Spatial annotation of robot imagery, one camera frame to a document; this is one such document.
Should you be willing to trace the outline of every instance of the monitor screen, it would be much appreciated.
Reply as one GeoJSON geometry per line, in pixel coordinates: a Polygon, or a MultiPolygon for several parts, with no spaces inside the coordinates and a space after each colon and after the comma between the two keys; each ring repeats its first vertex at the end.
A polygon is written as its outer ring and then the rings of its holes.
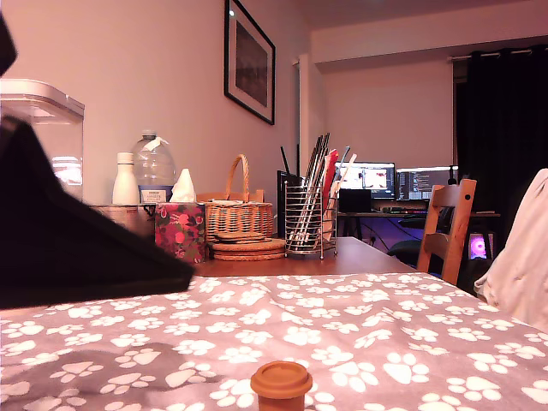
{"type": "Polygon", "coordinates": [[[398,200],[429,200],[432,186],[446,186],[450,178],[456,179],[458,167],[419,167],[398,169],[398,200]]]}
{"type": "MultiPolygon", "coordinates": [[[[348,163],[337,163],[344,174],[348,163]]],[[[371,190],[371,198],[394,199],[396,197],[396,166],[394,163],[353,163],[341,182],[341,188],[371,190]]]]}

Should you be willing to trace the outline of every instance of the tissue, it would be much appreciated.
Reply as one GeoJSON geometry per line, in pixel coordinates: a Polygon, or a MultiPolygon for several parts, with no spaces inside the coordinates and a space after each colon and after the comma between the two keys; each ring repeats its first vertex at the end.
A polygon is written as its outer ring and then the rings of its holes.
{"type": "Polygon", "coordinates": [[[194,203],[196,201],[196,193],[194,185],[190,178],[190,171],[184,169],[181,171],[181,176],[173,186],[173,195],[170,202],[172,203],[194,203]]]}

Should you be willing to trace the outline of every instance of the dining table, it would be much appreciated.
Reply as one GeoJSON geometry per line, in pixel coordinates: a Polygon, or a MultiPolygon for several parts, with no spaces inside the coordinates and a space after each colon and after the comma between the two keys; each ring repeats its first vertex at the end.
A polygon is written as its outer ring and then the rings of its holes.
{"type": "Polygon", "coordinates": [[[187,291],[0,312],[2,411],[258,409],[303,365],[315,411],[541,410],[548,335],[353,238],[337,255],[209,261],[187,291]]]}

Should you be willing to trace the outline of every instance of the picture frame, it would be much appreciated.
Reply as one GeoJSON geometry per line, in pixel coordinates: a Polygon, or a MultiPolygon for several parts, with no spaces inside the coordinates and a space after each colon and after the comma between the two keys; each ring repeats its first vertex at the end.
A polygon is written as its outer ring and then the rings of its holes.
{"type": "Polygon", "coordinates": [[[274,124],[276,47],[239,0],[224,6],[224,95],[274,124]]]}

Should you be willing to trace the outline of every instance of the cable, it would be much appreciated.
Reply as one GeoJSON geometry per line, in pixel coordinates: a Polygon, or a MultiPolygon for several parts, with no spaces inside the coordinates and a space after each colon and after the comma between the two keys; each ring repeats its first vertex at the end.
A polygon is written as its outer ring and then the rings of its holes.
{"type": "Polygon", "coordinates": [[[419,237],[415,237],[414,235],[412,235],[411,233],[408,233],[405,229],[403,229],[402,227],[400,227],[399,225],[397,225],[396,223],[394,223],[392,220],[390,220],[388,217],[386,217],[386,219],[390,222],[390,224],[392,224],[394,227],[396,227],[397,229],[399,229],[403,234],[407,234],[409,235],[410,237],[414,238],[415,240],[419,240],[419,241],[422,241],[422,239],[420,239],[419,237]]]}
{"type": "Polygon", "coordinates": [[[367,224],[361,223],[361,225],[365,225],[365,226],[367,227],[367,229],[369,229],[369,231],[371,231],[374,235],[377,236],[377,238],[380,240],[380,242],[383,243],[383,246],[384,246],[384,248],[386,248],[386,251],[389,250],[388,246],[387,246],[386,243],[383,241],[383,238],[382,238],[380,235],[378,235],[378,232],[377,232],[377,231],[375,231],[374,229],[372,229],[371,227],[369,227],[367,224]]]}

